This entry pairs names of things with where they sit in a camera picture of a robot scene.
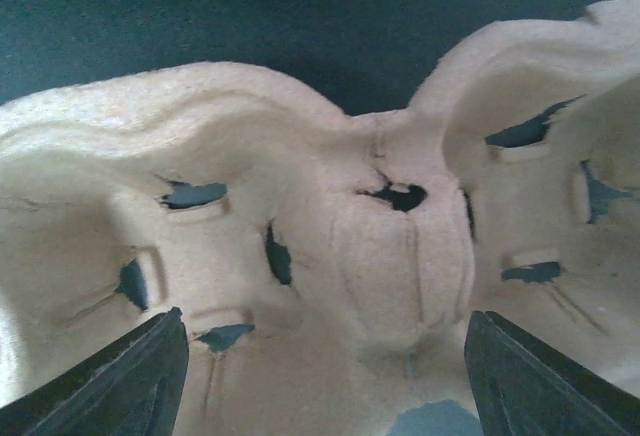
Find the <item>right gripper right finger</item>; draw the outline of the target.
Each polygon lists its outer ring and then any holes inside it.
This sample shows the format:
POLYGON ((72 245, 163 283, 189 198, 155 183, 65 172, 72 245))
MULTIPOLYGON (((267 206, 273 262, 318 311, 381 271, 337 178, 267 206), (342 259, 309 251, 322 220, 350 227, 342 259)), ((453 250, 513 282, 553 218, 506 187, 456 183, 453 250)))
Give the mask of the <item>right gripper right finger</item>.
POLYGON ((464 359, 488 436, 632 436, 639 399, 496 312, 472 313, 464 359))

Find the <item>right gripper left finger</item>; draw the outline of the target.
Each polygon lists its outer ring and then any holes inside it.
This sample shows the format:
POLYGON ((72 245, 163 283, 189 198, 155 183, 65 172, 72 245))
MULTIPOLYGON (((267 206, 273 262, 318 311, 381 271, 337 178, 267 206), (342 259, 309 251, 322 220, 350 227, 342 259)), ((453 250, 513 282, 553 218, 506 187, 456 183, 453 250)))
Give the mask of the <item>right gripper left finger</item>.
POLYGON ((174 307, 1 408, 3 435, 171 435, 189 347, 174 307))

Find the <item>pulp cup carrier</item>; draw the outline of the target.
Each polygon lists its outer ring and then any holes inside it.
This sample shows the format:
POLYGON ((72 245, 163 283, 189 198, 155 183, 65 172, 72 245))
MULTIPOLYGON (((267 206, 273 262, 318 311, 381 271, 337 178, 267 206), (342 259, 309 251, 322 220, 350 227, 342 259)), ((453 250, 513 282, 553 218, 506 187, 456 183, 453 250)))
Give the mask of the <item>pulp cup carrier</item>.
POLYGON ((1 401, 179 308, 178 435, 382 435, 472 409, 498 312, 639 391, 639 0, 493 23, 351 117, 200 62, 1 109, 1 401))

